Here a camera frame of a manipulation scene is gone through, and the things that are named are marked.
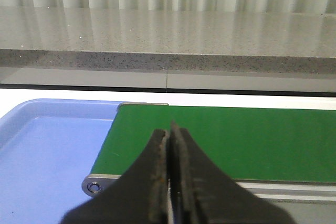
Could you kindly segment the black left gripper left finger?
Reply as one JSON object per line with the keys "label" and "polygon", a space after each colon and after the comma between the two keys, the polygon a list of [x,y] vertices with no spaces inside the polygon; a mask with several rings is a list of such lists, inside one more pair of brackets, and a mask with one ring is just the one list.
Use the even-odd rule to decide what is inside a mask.
{"label": "black left gripper left finger", "polygon": [[61,223],[167,223],[169,134],[154,130],[134,163],[107,189],[67,212]]}

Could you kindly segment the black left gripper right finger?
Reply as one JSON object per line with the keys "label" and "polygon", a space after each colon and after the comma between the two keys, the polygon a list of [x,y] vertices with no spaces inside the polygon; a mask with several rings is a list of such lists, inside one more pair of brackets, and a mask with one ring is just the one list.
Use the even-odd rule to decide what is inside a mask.
{"label": "black left gripper right finger", "polygon": [[282,208],[234,182],[196,144],[189,131],[171,123],[171,200],[178,223],[294,223]]}

